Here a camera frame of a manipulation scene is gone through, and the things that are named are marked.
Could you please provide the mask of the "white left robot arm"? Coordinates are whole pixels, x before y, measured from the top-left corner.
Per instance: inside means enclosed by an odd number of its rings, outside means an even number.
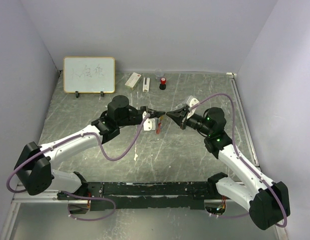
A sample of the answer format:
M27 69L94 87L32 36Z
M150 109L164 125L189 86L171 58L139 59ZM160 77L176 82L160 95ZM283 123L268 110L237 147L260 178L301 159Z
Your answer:
M16 175L31 195L45 190L67 191L75 199L87 196L87 182L78 172L62 172L53 166L87 149L109 142L120 134L120 129L137 126L137 132L127 149L136 142L144 123L154 123L165 112L142 106L139 109L129 104L124 95L115 96L107 105L106 111L82 130L62 139L37 145L26 144L17 160L13 175Z

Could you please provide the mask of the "metal key organizer red handle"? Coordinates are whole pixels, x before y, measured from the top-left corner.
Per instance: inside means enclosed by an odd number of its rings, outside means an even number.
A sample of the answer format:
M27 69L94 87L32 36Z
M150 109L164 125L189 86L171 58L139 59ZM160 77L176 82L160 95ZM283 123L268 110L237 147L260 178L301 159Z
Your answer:
M165 123L166 115L163 115L158 118L157 128L156 128L156 134L159 135L163 129L164 123Z

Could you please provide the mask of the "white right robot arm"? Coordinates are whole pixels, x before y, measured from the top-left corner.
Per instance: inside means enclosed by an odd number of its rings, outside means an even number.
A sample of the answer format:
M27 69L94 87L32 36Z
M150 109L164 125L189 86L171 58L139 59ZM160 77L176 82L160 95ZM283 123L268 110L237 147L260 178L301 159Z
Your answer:
M208 195L217 199L225 196L241 207L261 230L273 225L284 227L290 215L288 188L283 182L274 182L258 170L238 149L224 130L226 119L221 108L212 107L200 116L185 106L166 114L182 130L190 127L204 136L209 153L226 164L242 181L238 184L219 173L211 177Z

